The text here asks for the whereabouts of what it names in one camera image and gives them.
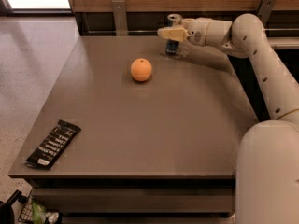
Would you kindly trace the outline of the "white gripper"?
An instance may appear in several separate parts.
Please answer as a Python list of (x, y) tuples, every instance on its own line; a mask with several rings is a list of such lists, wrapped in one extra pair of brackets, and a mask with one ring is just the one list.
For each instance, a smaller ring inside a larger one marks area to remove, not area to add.
[(158, 30), (158, 36), (177, 42), (188, 40), (195, 46), (222, 47), (231, 38), (231, 21), (210, 18), (184, 19), (183, 27), (164, 27)]

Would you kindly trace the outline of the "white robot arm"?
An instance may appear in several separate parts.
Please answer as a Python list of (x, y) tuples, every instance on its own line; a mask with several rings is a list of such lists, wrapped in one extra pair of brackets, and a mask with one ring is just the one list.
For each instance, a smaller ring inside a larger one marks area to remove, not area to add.
[(269, 119), (241, 140), (235, 175), (236, 224), (299, 224), (299, 84), (271, 47), (261, 20), (183, 19), (158, 36), (210, 46), (250, 61)]

